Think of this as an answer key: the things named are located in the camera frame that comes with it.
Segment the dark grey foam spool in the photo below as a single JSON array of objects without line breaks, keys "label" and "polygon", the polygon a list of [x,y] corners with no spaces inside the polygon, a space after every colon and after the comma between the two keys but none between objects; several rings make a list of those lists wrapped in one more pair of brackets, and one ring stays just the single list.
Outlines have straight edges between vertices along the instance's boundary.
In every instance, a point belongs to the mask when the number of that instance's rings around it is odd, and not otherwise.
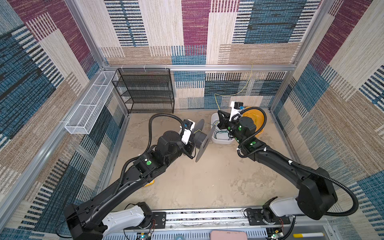
[{"label": "dark grey foam spool", "polygon": [[216,130],[216,126],[213,125],[208,134],[205,134],[202,130],[205,124],[205,120],[201,119],[195,128],[192,130],[193,133],[193,142],[195,143],[195,147],[199,150],[196,156],[196,163],[201,159],[205,150],[208,147],[210,140]]}]

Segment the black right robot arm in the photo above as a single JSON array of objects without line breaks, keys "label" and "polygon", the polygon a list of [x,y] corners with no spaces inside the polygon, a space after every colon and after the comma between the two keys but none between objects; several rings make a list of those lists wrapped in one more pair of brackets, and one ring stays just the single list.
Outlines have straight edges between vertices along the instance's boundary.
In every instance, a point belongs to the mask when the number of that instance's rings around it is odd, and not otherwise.
[{"label": "black right robot arm", "polygon": [[[319,220],[322,216],[350,216],[358,210],[359,201],[353,191],[331,178],[326,170],[322,168],[314,170],[301,165],[260,141],[256,136],[264,129],[266,123],[263,122],[261,127],[257,128],[253,119],[244,116],[251,110],[257,110],[266,115],[265,111],[259,107],[233,109],[230,113],[219,110],[218,128],[229,131],[237,141],[239,144],[237,153],[240,158],[249,158],[269,167],[286,178],[299,191],[298,196],[293,198],[269,200],[263,206],[265,215],[272,214],[276,217],[305,215],[313,220]],[[330,212],[330,208],[338,201],[334,186],[343,189],[351,197],[353,205],[349,210]]]}]

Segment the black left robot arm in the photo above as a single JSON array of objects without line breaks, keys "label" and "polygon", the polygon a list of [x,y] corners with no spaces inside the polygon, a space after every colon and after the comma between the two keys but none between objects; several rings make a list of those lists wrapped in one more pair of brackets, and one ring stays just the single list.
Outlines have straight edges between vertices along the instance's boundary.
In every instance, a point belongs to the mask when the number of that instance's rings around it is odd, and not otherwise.
[{"label": "black left robot arm", "polygon": [[64,215],[71,239],[101,240],[126,228],[146,229],[153,224],[153,212],[145,202],[118,212],[114,208],[163,174],[181,155],[193,159],[192,152],[197,148],[194,133],[201,130],[201,126],[191,120],[181,120],[172,114],[155,114],[150,118],[150,133],[152,122],[158,117],[177,120],[181,131],[166,131],[157,144],[148,144],[143,154],[128,160],[120,177],[105,190],[79,206],[67,206]]}]

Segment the white plastic bin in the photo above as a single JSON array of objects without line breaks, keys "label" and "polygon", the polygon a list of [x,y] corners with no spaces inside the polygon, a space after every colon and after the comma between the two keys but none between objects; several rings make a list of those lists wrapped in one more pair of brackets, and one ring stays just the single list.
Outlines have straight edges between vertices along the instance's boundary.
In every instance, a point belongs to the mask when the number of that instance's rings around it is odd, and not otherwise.
[{"label": "white plastic bin", "polygon": [[212,141],[215,144],[220,144],[220,145],[231,144],[235,139],[229,133],[229,130],[220,130],[219,127],[217,126],[218,123],[219,123],[218,113],[212,114],[211,126],[215,127],[214,134],[212,135]]}]

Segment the yellow plastic bin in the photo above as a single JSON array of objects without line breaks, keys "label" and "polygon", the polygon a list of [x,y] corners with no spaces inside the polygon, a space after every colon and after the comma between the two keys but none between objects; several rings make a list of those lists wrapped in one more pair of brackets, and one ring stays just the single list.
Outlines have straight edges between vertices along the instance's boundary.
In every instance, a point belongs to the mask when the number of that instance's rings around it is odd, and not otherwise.
[{"label": "yellow plastic bin", "polygon": [[267,115],[259,107],[246,107],[241,111],[239,129],[245,129],[248,133],[256,132],[256,136],[261,134],[267,123]]}]

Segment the yellow calculator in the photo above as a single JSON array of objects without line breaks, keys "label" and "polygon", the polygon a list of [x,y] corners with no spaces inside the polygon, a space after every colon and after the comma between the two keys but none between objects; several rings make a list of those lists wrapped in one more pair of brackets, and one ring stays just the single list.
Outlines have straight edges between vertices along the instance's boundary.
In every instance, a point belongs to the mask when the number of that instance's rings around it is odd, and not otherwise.
[{"label": "yellow calculator", "polygon": [[144,185],[144,187],[150,186],[150,185],[152,185],[152,184],[154,184],[154,183],[155,183],[155,180],[150,180],[150,181],[145,180],[145,185]]}]

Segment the yellow white marker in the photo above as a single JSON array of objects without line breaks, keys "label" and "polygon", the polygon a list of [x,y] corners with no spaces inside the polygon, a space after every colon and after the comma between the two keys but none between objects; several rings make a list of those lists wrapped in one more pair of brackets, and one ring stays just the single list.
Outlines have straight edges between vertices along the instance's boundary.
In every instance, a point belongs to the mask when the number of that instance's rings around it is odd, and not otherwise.
[{"label": "yellow white marker", "polygon": [[293,237],[298,238],[321,238],[324,237],[325,234],[318,232],[318,233],[302,233],[302,234],[293,234]]}]

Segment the aluminium mounting rail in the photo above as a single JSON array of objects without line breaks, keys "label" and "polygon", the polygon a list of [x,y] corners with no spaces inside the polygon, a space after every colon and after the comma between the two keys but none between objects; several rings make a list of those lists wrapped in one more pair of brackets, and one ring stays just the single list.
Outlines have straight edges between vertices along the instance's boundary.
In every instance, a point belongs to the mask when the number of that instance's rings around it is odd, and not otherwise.
[{"label": "aluminium mounting rail", "polygon": [[[250,226],[244,215],[247,207],[152,210],[166,212],[164,229],[121,230],[103,237],[102,240],[209,240],[214,230],[239,231],[248,240],[337,240],[332,220],[326,217],[311,220],[308,217],[284,215],[290,225]],[[324,233],[321,238],[294,238],[293,234]]]}]

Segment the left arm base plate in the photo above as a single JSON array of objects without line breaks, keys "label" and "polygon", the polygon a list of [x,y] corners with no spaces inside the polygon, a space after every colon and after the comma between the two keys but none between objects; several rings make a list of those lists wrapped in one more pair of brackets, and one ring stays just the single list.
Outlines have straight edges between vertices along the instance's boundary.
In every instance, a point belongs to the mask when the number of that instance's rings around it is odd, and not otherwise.
[{"label": "left arm base plate", "polygon": [[166,212],[153,212],[152,215],[146,216],[142,223],[136,227],[129,227],[125,230],[149,230],[149,229],[164,229],[167,220]]}]

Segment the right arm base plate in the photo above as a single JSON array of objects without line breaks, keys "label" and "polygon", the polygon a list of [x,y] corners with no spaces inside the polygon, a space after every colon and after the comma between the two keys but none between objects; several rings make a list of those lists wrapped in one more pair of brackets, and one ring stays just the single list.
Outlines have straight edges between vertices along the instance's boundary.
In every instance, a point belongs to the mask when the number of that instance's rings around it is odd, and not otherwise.
[{"label": "right arm base plate", "polygon": [[272,220],[265,220],[262,214],[262,209],[247,208],[243,212],[246,219],[248,219],[250,226],[267,226],[267,225],[290,225],[291,220],[287,216],[273,217]]}]

